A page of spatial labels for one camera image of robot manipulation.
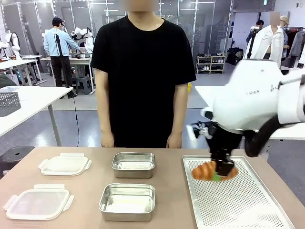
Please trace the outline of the person's left hand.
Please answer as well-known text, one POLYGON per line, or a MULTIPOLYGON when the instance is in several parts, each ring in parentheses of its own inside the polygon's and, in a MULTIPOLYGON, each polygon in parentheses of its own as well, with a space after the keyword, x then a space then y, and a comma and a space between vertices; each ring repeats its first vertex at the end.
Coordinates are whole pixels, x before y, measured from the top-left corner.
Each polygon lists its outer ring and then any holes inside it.
POLYGON ((182 133, 171 133, 166 148, 182 148, 182 133))

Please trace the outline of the person's right hand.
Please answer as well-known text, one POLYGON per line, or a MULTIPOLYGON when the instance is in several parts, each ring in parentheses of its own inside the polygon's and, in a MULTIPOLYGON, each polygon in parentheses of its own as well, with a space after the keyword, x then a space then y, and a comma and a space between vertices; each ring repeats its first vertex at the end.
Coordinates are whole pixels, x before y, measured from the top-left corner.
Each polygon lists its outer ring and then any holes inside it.
POLYGON ((102 132, 101 146, 102 147, 114 147, 114 137, 111 132, 102 132))

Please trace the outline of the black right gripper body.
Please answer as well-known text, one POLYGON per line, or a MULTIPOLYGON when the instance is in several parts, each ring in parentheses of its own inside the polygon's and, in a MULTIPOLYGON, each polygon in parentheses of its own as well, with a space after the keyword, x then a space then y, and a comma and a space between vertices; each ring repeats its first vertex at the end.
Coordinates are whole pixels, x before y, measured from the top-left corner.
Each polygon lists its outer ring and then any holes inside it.
POLYGON ((205 138, 210 148, 211 159, 232 163, 231 152, 239 147, 242 135, 226 131, 215 122, 208 122, 205 127, 208 129, 208 136, 205 138))

